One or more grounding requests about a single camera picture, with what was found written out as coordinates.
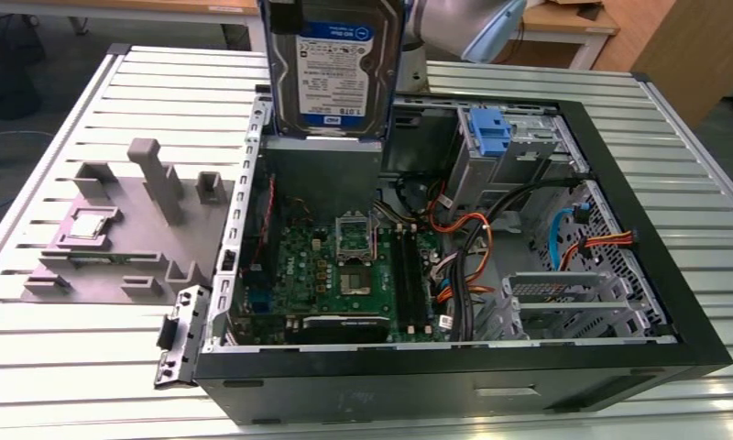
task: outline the wooden desk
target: wooden desk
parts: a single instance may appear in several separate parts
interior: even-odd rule
[[[527,9],[523,40],[578,45],[569,68],[590,69],[609,35],[619,28],[605,12],[590,21],[575,11],[554,3]],[[266,51],[255,0],[0,0],[0,12],[245,25],[253,51]]]
[[[515,63],[521,64],[521,61],[526,61],[529,65],[538,65],[543,67],[563,67],[551,64],[533,64],[531,58],[539,59],[547,57],[563,58],[563,62],[567,60],[569,69],[589,70],[594,64],[594,60],[599,55],[599,51],[606,44],[609,36],[615,35],[619,31],[619,27],[610,18],[610,16],[601,11],[597,15],[595,21],[587,20],[577,16],[578,8],[574,5],[557,5],[555,3],[545,3],[535,7],[530,7],[523,12],[523,40],[535,41],[541,43],[566,43],[578,45],[577,49],[559,50],[561,45],[535,45],[535,47],[522,48],[527,53],[527,58],[521,57],[521,50]],[[510,51],[510,46],[505,48],[505,52]],[[505,53],[499,54],[497,60],[505,58]]]
[[[266,51],[255,0],[0,0],[0,13],[243,25]]]

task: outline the white cable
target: white cable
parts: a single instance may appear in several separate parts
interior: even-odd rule
[[[374,225],[374,229],[373,229],[373,255],[371,255],[371,258],[373,259],[377,259],[377,228],[379,227],[381,225],[381,222],[379,222],[379,219],[377,218],[377,215],[373,215],[371,212],[369,212],[369,217],[373,218],[374,220],[377,220],[377,225]]]
[[[442,260],[431,267],[431,270],[429,271],[429,277],[435,280],[439,270],[445,267],[445,265],[453,261],[455,256],[458,255],[458,252],[453,252],[450,255],[447,255]]]
[[[45,131],[34,131],[34,130],[14,130],[14,131],[0,132],[0,137],[5,135],[42,135],[42,136],[47,136],[49,138],[53,138],[51,133],[46,133]]]
[[[227,320],[226,329],[225,329],[225,340],[229,342],[230,345],[237,346],[235,343],[235,336],[231,333],[233,328],[233,321],[230,321],[230,313],[226,312],[225,319]]]

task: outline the ram slot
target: ram slot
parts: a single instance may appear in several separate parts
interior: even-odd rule
[[[414,332],[427,323],[415,233],[407,230],[394,232],[390,254],[398,327],[401,330]]]

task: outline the gray floor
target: gray floor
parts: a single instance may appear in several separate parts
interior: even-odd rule
[[[30,73],[43,99],[42,110],[18,121],[0,121],[0,132],[55,132],[111,42],[186,48],[225,48],[221,29],[215,25],[91,19],[90,33],[83,37],[75,37],[66,19],[41,17],[39,22],[37,33],[47,52],[47,59],[31,68]],[[728,104],[717,105],[696,133],[733,179],[733,111]],[[47,141],[37,135],[0,138],[0,203],[18,193]],[[5,210],[6,208],[0,209],[0,219]]]

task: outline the aluminum extrusion table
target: aluminum extrusion table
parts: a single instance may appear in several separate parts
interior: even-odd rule
[[[0,225],[0,437],[733,438],[733,366],[597,413],[237,427],[201,389],[151,388],[167,307],[17,302],[81,161],[138,176],[126,146],[157,138],[179,177],[233,175],[265,64],[254,52],[145,47],[103,59]],[[733,357],[733,184],[652,84],[623,73],[441,62],[429,74],[435,92],[585,104]]]

